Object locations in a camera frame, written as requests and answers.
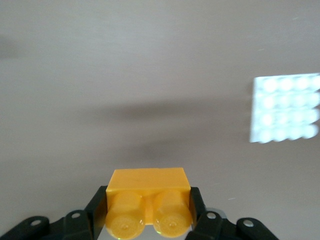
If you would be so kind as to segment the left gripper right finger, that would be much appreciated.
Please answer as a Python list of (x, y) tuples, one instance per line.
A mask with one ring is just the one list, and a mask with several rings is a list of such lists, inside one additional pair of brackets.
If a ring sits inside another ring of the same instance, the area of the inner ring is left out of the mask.
[(207, 208), (199, 188), (192, 187), (189, 196), (192, 215), (190, 240), (276, 240), (277, 237), (259, 220), (244, 217), (234, 224), (225, 213)]

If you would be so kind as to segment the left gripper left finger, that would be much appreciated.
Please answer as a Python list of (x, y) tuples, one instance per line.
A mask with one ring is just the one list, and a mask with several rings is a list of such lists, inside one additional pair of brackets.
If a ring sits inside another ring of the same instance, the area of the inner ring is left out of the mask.
[(106, 186), (100, 186), (84, 209), (69, 212), (55, 222), (46, 216), (31, 216), (19, 222), (2, 240), (96, 240), (107, 216)]

